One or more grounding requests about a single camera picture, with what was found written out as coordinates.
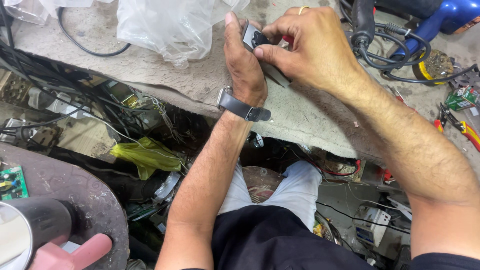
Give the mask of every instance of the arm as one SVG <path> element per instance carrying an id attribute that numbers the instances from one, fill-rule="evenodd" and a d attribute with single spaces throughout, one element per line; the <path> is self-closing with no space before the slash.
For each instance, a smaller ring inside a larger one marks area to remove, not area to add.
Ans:
<path id="1" fill-rule="evenodd" d="M 357 114 L 412 208 L 412 257 L 444 252 L 480 258 L 480 187 L 460 151 L 431 123 L 375 83 L 357 63 L 331 8 L 289 9 L 264 28 L 273 42 L 255 56 L 335 96 Z"/>
<path id="2" fill-rule="evenodd" d="M 228 13 L 225 22 L 224 51 L 232 74 L 233 95 L 261 107 L 267 88 L 260 65 L 243 47 L 242 27 L 236 15 Z M 172 202 L 156 270 L 214 268 L 211 240 L 215 218 L 252 125 L 229 111 L 218 120 Z"/>

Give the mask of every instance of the white trousers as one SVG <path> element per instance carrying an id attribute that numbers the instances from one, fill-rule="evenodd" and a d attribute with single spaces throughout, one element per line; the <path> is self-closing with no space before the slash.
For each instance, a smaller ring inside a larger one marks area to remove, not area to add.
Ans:
<path id="1" fill-rule="evenodd" d="M 287 208 L 301 219 L 310 231 L 315 222 L 318 185 L 322 182 L 320 173 L 307 161 L 297 161 L 282 174 L 285 179 L 265 202 L 258 205 L 276 205 Z M 234 211 L 248 205 L 255 205 L 250 199 L 243 179 L 240 164 L 233 172 L 232 183 L 218 214 Z"/>

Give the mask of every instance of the smartwatch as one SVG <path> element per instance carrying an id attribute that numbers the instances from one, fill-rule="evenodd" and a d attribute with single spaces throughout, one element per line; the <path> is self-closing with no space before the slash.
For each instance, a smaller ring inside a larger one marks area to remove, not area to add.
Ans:
<path id="1" fill-rule="evenodd" d="M 216 107 L 221 111 L 227 109 L 241 118 L 252 122 L 258 122 L 260 120 L 267 121 L 272 115 L 267 109 L 252 107 L 234 98 L 233 89 L 230 86 L 220 89 L 218 99 L 216 100 Z"/>

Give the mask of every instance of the yellow plastic bag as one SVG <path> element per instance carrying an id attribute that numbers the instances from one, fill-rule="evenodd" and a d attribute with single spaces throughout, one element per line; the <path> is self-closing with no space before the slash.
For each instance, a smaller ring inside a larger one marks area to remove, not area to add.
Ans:
<path id="1" fill-rule="evenodd" d="M 148 150 L 143 149 L 137 143 L 120 143 L 112 147 L 110 154 L 135 163 L 141 180 L 147 180 L 156 169 L 168 172 L 180 171 L 181 159 L 172 155 L 172 151 L 165 145 L 155 141 L 162 146 L 162 148 L 160 148 L 146 137 L 141 138 L 138 142 Z"/>

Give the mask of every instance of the man's left hand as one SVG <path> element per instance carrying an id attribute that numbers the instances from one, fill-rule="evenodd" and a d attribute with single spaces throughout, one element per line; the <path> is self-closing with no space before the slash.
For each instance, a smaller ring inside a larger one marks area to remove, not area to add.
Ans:
<path id="1" fill-rule="evenodd" d="M 258 30 L 259 23 L 250 21 Z M 243 46 L 245 20 L 234 12 L 225 16 L 225 59 L 233 79 L 233 96 L 253 107 L 262 107 L 267 98 L 267 83 L 257 58 Z"/>

